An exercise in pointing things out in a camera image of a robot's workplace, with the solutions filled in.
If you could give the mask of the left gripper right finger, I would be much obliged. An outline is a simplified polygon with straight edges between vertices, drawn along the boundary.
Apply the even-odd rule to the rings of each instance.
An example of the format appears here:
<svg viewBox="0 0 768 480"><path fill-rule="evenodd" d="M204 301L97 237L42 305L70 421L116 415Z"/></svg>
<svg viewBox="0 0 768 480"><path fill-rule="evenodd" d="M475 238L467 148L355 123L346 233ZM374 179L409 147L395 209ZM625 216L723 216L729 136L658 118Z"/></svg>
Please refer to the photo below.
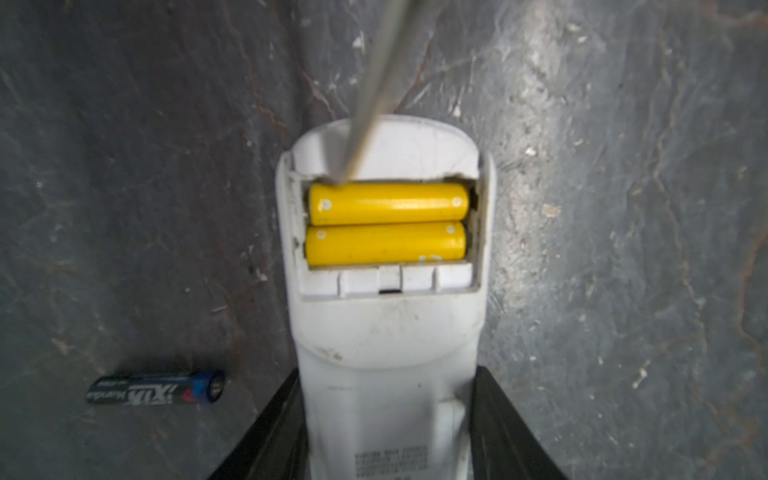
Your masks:
<svg viewBox="0 0 768 480"><path fill-rule="evenodd" d="M469 434L475 479L566 479L484 366L473 382Z"/></svg>

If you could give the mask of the black AAA battery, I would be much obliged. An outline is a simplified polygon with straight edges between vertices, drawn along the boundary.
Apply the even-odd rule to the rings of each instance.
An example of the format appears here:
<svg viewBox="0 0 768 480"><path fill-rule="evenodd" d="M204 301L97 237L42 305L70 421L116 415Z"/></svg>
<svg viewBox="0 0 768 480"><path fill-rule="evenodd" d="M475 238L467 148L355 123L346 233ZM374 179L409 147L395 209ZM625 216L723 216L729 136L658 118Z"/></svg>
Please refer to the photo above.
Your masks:
<svg viewBox="0 0 768 480"><path fill-rule="evenodd" d="M211 404L221 397L225 384L221 370L105 376L89 387L85 400L92 405L130 407Z"/></svg>

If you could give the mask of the white air conditioner remote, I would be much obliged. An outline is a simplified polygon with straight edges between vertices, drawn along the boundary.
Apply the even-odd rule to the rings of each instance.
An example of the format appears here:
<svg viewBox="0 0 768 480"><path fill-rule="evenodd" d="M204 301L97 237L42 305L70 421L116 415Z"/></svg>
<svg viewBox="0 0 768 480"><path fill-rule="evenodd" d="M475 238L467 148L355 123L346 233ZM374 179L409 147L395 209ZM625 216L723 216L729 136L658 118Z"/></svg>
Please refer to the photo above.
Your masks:
<svg viewBox="0 0 768 480"><path fill-rule="evenodd" d="M308 192L329 182L350 124L304 134L276 173L291 335L314 479L463 479L486 318L495 167L463 131L385 115L352 183L452 183L469 193L461 260L312 267Z"/></svg>

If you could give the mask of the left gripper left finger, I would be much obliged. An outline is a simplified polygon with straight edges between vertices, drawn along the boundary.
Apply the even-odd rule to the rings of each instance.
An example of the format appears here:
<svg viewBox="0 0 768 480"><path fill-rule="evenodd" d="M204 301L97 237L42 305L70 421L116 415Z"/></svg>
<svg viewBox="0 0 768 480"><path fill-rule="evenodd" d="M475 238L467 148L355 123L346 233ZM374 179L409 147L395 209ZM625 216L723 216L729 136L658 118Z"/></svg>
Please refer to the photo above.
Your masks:
<svg viewBox="0 0 768 480"><path fill-rule="evenodd" d="M303 480L308 431L299 371L293 370L210 480Z"/></svg>

